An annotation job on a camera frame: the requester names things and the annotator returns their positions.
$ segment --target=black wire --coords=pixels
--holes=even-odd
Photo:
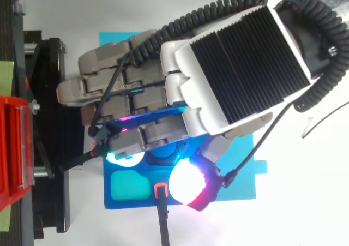
[[[88,135],[89,135],[90,137],[94,137],[94,135],[95,135],[94,129],[95,129],[95,127],[96,127],[97,120],[99,119],[99,116],[100,116],[100,114],[101,114],[101,112],[102,112],[102,108],[103,108],[105,102],[107,101],[107,99],[109,98],[110,92],[111,92],[111,90],[112,90],[113,87],[114,87],[114,84],[115,84],[115,82],[116,82],[116,79],[119,77],[119,74],[120,74],[121,71],[122,71],[122,67],[124,66],[124,64],[125,64],[125,62],[126,62],[126,60],[127,60],[127,58],[129,57],[129,54],[130,54],[129,52],[126,53],[126,54],[122,57],[121,61],[118,63],[118,66],[116,67],[115,72],[114,72],[113,76],[111,77],[111,80],[110,80],[110,82],[109,82],[109,84],[108,84],[108,87],[107,87],[107,89],[105,90],[105,92],[104,92],[104,94],[103,94],[103,96],[102,96],[102,99],[101,99],[100,102],[99,102],[99,105],[98,105],[98,107],[97,107],[97,110],[96,110],[96,112],[95,112],[94,115],[93,115],[93,119],[92,119],[92,121],[91,121],[91,125],[90,125],[90,127],[88,128]]]
[[[323,117],[318,123],[316,123],[310,130],[308,130],[306,132],[306,134],[302,135],[302,138],[304,139],[305,137],[307,137],[317,126],[319,126],[320,123],[322,123],[325,119],[327,119],[329,116],[334,114],[337,110],[340,110],[341,108],[343,108],[344,106],[346,106],[348,104],[349,104],[349,101],[347,103],[344,103],[343,105],[339,106],[337,109],[331,111],[329,114],[327,114],[325,117]]]
[[[264,143],[268,135],[272,132],[272,130],[275,128],[277,123],[280,121],[280,119],[283,117],[283,115],[286,113],[286,111],[292,106],[293,103],[287,104],[283,110],[279,113],[279,115],[276,117],[276,119],[273,121],[272,125],[267,129],[267,131],[263,134],[259,142],[256,144],[256,146],[252,149],[252,151],[249,153],[249,155],[246,156],[246,158],[232,171],[228,172],[224,176],[224,187],[227,188],[235,179],[235,176],[237,173],[241,170],[242,167],[246,165],[246,163],[249,162],[249,160],[252,158],[252,156],[256,153],[256,151],[261,147],[261,145]]]

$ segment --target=glowing led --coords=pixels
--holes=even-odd
[[[140,152],[140,153],[137,153],[137,154],[130,156],[130,157],[117,159],[117,158],[115,158],[114,153],[109,152],[107,154],[106,159],[110,163],[117,164],[117,165],[122,166],[122,167],[133,167],[133,166],[137,165],[143,159],[143,156],[144,156],[144,152]]]
[[[169,179],[169,191],[175,200],[189,204],[200,195],[205,186],[204,175],[189,162],[189,158],[178,161]]]

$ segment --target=metal bolt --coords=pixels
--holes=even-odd
[[[335,46],[332,46],[328,49],[328,54],[330,54],[330,56],[335,56],[337,55],[338,49]]]
[[[23,0],[16,0],[13,5],[13,12],[16,15],[24,16],[26,14],[26,3]]]
[[[60,44],[59,46],[59,53],[60,54],[66,54],[67,53],[67,47],[64,43]]]
[[[33,100],[32,103],[29,104],[29,107],[32,110],[34,115],[38,114],[38,110],[40,110],[40,104],[37,103],[37,100]]]

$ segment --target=white background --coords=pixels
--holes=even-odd
[[[25,1],[25,29],[61,38],[67,45],[65,69],[73,77],[78,57],[98,46],[99,31],[160,28],[215,0]],[[291,108],[286,114],[256,153],[256,159],[268,161],[269,171],[256,176],[256,200],[216,202],[203,212],[170,206],[171,245],[349,245],[349,106],[300,138],[308,117],[317,121],[348,101],[348,81],[312,111]],[[101,160],[71,170],[69,184],[70,229],[65,234],[45,229],[36,246],[160,245],[155,207],[104,209]]]

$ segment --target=black cable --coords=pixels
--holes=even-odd
[[[323,1],[303,0],[297,5],[298,14],[314,23],[338,51],[330,59],[328,69],[294,102],[294,108],[298,112],[305,112],[333,90],[349,70],[349,31],[342,18],[337,17],[337,13]]]
[[[179,39],[185,33],[211,21],[267,3],[268,0],[218,0],[217,3],[211,2],[210,5],[207,4],[202,8],[193,10],[191,13],[163,26],[162,29],[156,31],[133,49],[130,53],[131,64],[138,68],[147,60],[156,57],[160,53],[162,44],[166,41]]]
[[[111,80],[110,80],[110,82],[109,82],[109,84],[108,84],[108,87],[107,87],[107,89],[105,90],[105,92],[104,92],[104,94],[103,94],[103,96],[102,96],[102,99],[101,99],[100,102],[99,102],[99,105],[98,105],[98,107],[97,107],[97,110],[96,110],[96,112],[94,113],[93,119],[92,119],[92,121],[91,121],[91,125],[90,125],[90,127],[88,128],[88,135],[89,135],[90,137],[94,137],[94,136],[96,135],[97,131],[98,131],[98,128],[96,127],[97,120],[99,119],[99,116],[100,116],[100,114],[101,114],[101,112],[102,112],[102,108],[103,108],[105,102],[107,101],[107,99],[109,98],[110,92],[111,92],[111,90],[112,90],[113,87],[114,87],[114,84],[115,84],[115,82],[116,82],[117,77],[119,76],[119,74],[120,74],[121,71],[122,71],[123,65],[125,64],[127,58],[129,57],[129,54],[130,54],[130,53],[126,53],[126,54],[122,57],[121,61],[118,63],[118,66],[117,66],[117,68],[115,69],[115,72],[114,72],[113,76],[111,77]]]
[[[275,128],[277,123],[280,121],[280,119],[283,117],[283,115],[286,113],[286,111],[292,106],[293,103],[287,104],[283,110],[279,113],[279,115],[276,117],[276,119],[273,121],[272,125],[267,129],[267,131],[263,134],[259,142],[256,144],[256,146],[252,149],[252,151],[249,153],[249,155],[246,156],[246,158],[232,171],[228,172],[224,176],[224,182],[223,187],[227,188],[229,185],[234,181],[236,175],[241,170],[243,166],[248,163],[248,161],[252,158],[252,156],[256,153],[256,151],[261,147],[261,145],[264,143],[268,135],[272,132],[272,130]]]
[[[302,138],[304,139],[307,137],[317,126],[319,126],[320,123],[322,123],[325,119],[327,119],[329,116],[334,114],[337,110],[340,110],[344,106],[348,105],[349,101],[347,103],[344,103],[343,105],[339,106],[337,109],[331,111],[329,114],[327,114],[325,117],[323,117],[321,120],[319,120],[310,130],[308,130],[305,134],[302,135]]]

